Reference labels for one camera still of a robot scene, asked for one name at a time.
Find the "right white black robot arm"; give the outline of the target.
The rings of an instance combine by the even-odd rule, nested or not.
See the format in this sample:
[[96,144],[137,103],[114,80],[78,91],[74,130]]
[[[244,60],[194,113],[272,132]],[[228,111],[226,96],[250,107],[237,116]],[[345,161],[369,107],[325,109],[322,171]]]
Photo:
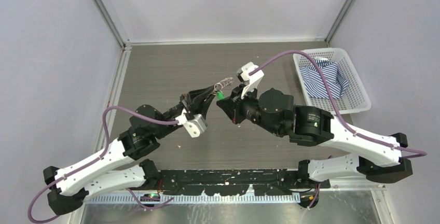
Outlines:
[[236,87],[230,96],[218,100],[217,106],[233,124],[244,120],[274,136],[289,137],[298,146],[333,147],[347,154],[326,160],[302,160],[298,163],[297,183],[309,188],[327,179],[365,175],[375,183],[392,184],[413,174],[411,161],[403,158],[407,147],[403,133],[381,136],[385,145],[354,135],[331,113],[313,106],[297,106],[294,97],[274,88],[257,96],[245,96]]

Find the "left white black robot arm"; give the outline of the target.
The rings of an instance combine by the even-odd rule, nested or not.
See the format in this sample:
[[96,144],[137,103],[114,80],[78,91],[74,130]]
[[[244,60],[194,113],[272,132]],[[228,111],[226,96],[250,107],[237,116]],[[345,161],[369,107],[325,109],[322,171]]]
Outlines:
[[[145,158],[160,146],[158,140],[180,128],[192,138],[199,137],[207,129],[205,119],[218,90],[219,84],[215,84],[182,94],[178,104],[164,113],[146,104],[135,111],[121,106],[108,107],[102,116],[106,136],[103,149],[73,165],[44,169],[51,210],[61,216],[77,210],[94,195],[139,186],[155,189],[159,176],[153,161],[145,159],[122,171],[119,167]],[[111,110],[131,115],[130,127],[113,141],[105,121]]]

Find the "green key tag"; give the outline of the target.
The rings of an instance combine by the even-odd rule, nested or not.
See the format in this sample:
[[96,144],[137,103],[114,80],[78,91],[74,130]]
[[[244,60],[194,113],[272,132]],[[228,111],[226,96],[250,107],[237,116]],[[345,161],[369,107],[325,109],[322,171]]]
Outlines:
[[225,98],[223,92],[221,92],[221,91],[216,91],[215,94],[216,94],[218,100],[223,100]]

